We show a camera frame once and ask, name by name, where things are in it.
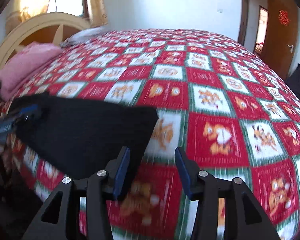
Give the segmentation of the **black pants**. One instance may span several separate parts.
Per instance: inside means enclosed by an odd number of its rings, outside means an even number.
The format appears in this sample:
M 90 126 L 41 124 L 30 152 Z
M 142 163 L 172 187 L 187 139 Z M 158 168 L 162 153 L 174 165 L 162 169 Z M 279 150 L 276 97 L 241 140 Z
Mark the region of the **black pants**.
M 61 98 L 44 92 L 14 99 L 9 110 L 30 105 L 38 105 L 42 114 L 20 125 L 17 138 L 74 179 L 89 178 L 116 159 L 121 148 L 129 148 L 129 167 L 118 197 L 124 200 L 157 123 L 156 108 Z

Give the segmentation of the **pink folded blanket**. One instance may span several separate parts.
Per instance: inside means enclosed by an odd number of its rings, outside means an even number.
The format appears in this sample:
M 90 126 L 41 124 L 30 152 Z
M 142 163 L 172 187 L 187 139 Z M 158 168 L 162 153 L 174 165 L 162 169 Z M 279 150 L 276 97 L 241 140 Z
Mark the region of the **pink folded blanket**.
M 9 100 L 25 78 L 61 52 L 61 47 L 52 43 L 32 42 L 15 54 L 0 70 L 1 99 Z

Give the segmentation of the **red patchwork cartoon bedspread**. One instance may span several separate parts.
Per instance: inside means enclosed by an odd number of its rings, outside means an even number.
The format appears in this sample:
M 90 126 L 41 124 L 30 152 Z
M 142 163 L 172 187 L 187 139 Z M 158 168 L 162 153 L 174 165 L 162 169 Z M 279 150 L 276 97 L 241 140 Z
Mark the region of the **red patchwork cartoon bedspread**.
M 300 230 L 300 100 L 234 40 L 201 30 L 112 31 L 63 50 L 15 92 L 149 105 L 159 120 L 123 203 L 115 239 L 189 239 L 197 203 L 182 192 L 174 150 L 216 178 L 241 178 L 281 239 Z

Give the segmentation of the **cream wooden headboard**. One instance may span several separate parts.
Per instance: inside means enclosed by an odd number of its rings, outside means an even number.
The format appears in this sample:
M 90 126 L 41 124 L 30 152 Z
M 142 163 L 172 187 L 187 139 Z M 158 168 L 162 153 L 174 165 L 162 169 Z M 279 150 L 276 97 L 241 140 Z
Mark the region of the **cream wooden headboard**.
M 85 18 L 64 12 L 40 14 L 26 20 L 14 28 L 0 45 L 0 70 L 16 53 L 32 42 L 61 42 L 84 29 L 90 28 L 90 22 Z

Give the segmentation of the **striped grey pillow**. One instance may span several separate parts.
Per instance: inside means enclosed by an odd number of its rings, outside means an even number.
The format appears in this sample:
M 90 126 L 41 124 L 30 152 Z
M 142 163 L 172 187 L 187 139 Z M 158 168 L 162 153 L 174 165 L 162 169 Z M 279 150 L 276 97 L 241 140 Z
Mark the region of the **striped grey pillow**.
M 108 33 L 109 30 L 103 26 L 96 28 L 84 29 L 65 39 L 60 43 L 60 47 L 66 48 L 69 46 L 85 43 L 90 39 L 97 38 L 100 35 Z

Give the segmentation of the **left yellow curtain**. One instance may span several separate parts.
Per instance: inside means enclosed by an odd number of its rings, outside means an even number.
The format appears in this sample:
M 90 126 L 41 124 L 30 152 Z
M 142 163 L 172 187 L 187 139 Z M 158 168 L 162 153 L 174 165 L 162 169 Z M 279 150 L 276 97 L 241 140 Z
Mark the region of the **left yellow curtain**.
M 50 0 L 12 0 L 6 17 L 6 35 L 26 20 L 46 13 L 49 3 Z

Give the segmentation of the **yellow curtain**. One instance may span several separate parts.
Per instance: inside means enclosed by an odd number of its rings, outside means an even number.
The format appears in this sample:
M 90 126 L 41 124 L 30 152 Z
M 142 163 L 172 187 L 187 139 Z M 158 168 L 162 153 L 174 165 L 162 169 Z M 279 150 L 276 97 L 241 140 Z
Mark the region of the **yellow curtain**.
M 6 35 L 26 20 L 46 13 L 49 3 L 50 0 L 12 0 L 6 17 Z
M 88 14 L 92 27 L 108 24 L 104 0 L 88 0 Z

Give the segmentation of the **right yellow curtain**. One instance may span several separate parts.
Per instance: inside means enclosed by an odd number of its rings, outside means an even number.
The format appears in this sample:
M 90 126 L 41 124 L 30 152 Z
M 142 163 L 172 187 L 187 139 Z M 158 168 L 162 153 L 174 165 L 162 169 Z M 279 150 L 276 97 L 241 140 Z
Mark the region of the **right yellow curtain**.
M 92 27 L 108 24 L 104 0 L 88 0 L 88 14 Z

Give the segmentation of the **brown wooden door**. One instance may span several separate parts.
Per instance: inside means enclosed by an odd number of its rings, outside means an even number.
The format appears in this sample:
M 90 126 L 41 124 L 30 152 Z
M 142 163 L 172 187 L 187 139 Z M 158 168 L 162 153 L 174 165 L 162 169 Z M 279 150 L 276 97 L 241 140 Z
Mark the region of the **brown wooden door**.
M 279 10 L 288 11 L 288 26 L 279 23 Z M 286 79 L 298 35 L 298 7 L 293 0 L 268 0 L 268 21 L 261 60 L 281 79 Z

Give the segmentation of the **red double happiness decoration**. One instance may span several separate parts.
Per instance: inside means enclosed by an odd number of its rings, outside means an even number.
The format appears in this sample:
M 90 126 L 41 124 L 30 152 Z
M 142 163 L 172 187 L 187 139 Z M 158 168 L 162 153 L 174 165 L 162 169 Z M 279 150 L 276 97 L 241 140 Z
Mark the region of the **red double happiness decoration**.
M 289 23 L 290 23 L 290 19 L 289 19 L 289 16 L 288 16 L 288 11 L 286 11 L 286 10 L 279 10 L 278 19 L 279 19 L 279 23 L 281 25 L 288 26 Z

